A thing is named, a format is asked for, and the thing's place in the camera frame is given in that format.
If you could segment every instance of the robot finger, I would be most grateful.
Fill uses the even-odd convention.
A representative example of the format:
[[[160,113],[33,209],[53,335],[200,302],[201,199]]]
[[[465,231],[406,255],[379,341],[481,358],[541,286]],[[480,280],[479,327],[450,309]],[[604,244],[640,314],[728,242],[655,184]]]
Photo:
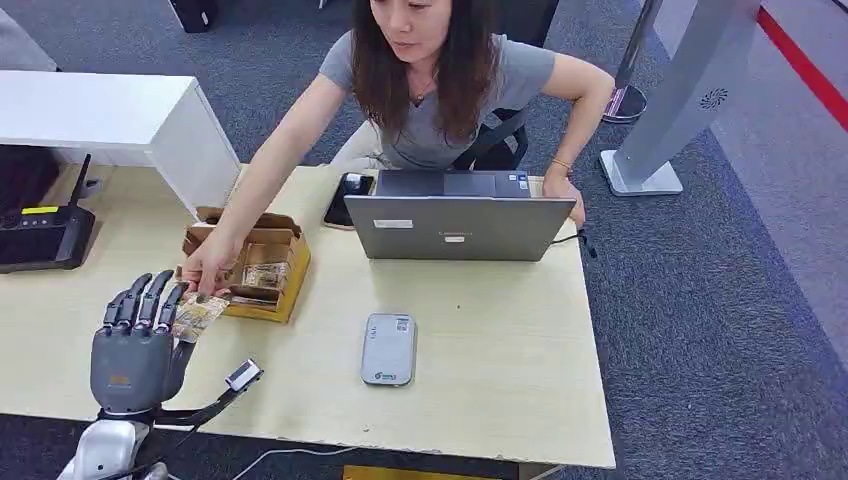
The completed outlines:
[[[106,305],[106,314],[103,315],[103,329],[111,330],[112,327],[115,326],[115,322],[118,320],[118,314],[121,312],[121,304],[126,296],[126,290],[119,292],[115,295],[115,298]]]
[[[144,287],[150,283],[152,278],[153,275],[145,273],[138,277],[133,282],[132,287],[127,291],[127,295],[124,297],[123,302],[121,302],[121,311],[118,314],[118,327],[122,331],[132,328],[133,324],[135,324],[138,307],[141,304],[141,292],[144,291]]]
[[[171,325],[174,324],[174,319],[177,318],[177,307],[179,306],[180,298],[182,298],[187,289],[187,283],[178,283],[171,289],[168,299],[162,305],[162,311],[159,312],[159,323],[156,325],[156,333],[171,333]]]
[[[165,270],[164,272],[156,275],[156,278],[153,279],[153,283],[150,285],[150,288],[147,289],[147,293],[142,297],[141,303],[141,311],[138,313],[138,321],[136,322],[136,329],[149,329],[153,326],[154,320],[156,320],[156,310],[159,308],[159,297],[162,295],[162,291],[165,289],[165,284],[174,276],[173,270]]]

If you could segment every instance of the black chair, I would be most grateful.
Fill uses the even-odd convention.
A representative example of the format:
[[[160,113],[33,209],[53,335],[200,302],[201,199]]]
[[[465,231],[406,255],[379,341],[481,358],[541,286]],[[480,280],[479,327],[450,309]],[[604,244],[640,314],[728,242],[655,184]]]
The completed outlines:
[[[510,40],[543,47],[559,0],[499,0],[499,31]],[[525,110],[495,110],[500,125],[483,124],[477,141],[454,163],[457,170],[515,170],[527,153],[529,141]],[[515,150],[507,143],[513,137]]]

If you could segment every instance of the portable wifi device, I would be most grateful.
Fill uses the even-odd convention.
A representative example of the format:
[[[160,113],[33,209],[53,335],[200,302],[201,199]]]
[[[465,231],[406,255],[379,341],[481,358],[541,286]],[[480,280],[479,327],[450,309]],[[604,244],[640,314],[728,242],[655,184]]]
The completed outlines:
[[[82,265],[94,214],[77,206],[77,201],[90,161],[91,155],[86,155],[68,205],[24,208],[0,216],[0,273]]]
[[[362,381],[400,387],[415,368],[415,321],[409,315],[375,313],[365,327]]]

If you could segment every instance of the floor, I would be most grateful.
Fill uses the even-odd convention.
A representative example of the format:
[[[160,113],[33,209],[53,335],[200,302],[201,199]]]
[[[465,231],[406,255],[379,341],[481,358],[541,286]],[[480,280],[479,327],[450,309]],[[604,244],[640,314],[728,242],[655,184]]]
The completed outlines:
[[[835,45],[845,44],[846,29],[824,10],[828,1],[810,0],[801,14],[790,10],[791,0],[767,5],[838,83],[846,81],[845,64]],[[164,2],[41,0],[36,9],[26,0],[0,0],[66,70],[197,76],[242,159],[346,29],[346,1],[321,13],[313,3],[228,0],[212,33],[185,35]],[[648,92],[661,85],[692,0],[665,4],[634,77]],[[547,46],[613,71],[638,10],[635,0],[563,0]],[[828,127],[762,37],[751,76],[750,103],[740,102],[673,159],[686,188],[680,196],[610,195],[596,158],[619,145],[628,127],[602,126],[581,157],[576,182],[599,253],[594,260],[584,255],[584,268],[618,468],[571,467],[562,478],[846,478],[848,375],[839,316],[846,309],[839,292],[848,290],[848,269],[838,256],[846,250],[839,234],[848,231],[838,189],[845,136]],[[531,108],[524,167],[539,173],[568,105],[540,98]],[[305,161],[328,161],[360,122],[349,102]],[[55,476],[82,428],[0,417],[0,478]],[[183,480],[231,478],[281,445],[201,435],[171,466]],[[245,478],[337,479],[344,463],[515,474],[501,462],[345,455],[275,457]]]

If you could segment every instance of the woman's left hand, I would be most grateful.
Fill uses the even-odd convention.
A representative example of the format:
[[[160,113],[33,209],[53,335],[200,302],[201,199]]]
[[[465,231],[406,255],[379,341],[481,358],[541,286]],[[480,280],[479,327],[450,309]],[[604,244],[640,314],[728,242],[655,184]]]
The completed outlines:
[[[583,223],[586,222],[586,209],[583,206],[583,195],[577,187],[572,185],[568,177],[551,174],[545,175],[545,181],[542,183],[542,193],[548,198],[569,198],[577,200],[577,204],[571,211],[571,219],[577,225],[577,228],[583,228]]]

